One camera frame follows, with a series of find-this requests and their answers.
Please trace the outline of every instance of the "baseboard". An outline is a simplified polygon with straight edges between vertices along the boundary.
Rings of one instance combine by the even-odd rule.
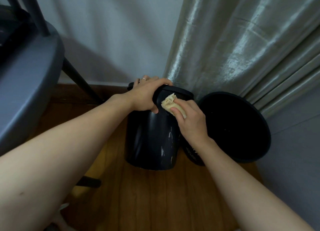
[[[107,100],[114,94],[127,92],[127,87],[110,85],[90,85],[101,99]],[[72,104],[97,104],[76,84],[57,84],[51,95],[51,102]]]

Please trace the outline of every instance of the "forearm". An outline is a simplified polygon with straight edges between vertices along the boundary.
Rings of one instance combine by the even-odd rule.
[[[195,146],[240,226],[255,230],[313,230],[212,139]]]
[[[0,227],[15,218],[24,230],[43,225],[131,111],[127,101],[115,95],[2,156],[0,173],[5,174],[0,175]]]

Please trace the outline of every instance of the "sponge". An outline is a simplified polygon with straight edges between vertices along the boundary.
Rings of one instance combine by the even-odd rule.
[[[161,106],[162,108],[164,108],[167,112],[172,113],[172,111],[170,110],[171,107],[175,107],[177,108],[181,114],[183,115],[183,118],[186,119],[187,115],[186,112],[181,108],[180,105],[174,103],[174,99],[177,99],[177,96],[173,93],[171,95],[169,95],[168,97],[166,97],[162,102],[161,102]]]

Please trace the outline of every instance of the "gray chair seat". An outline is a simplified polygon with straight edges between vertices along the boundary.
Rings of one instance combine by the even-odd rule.
[[[0,65],[0,156],[22,144],[34,131],[58,82],[64,46],[55,28],[30,37]]]

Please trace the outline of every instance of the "chair leg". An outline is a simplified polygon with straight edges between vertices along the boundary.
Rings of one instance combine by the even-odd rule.
[[[99,188],[101,186],[101,180],[91,178],[88,176],[82,176],[82,178],[76,184],[77,186],[85,186],[91,188]]]
[[[93,91],[89,84],[83,79],[83,77],[77,72],[73,65],[64,58],[62,70],[68,75],[83,91],[86,92],[91,98],[93,98],[98,104],[102,104],[104,101]]]

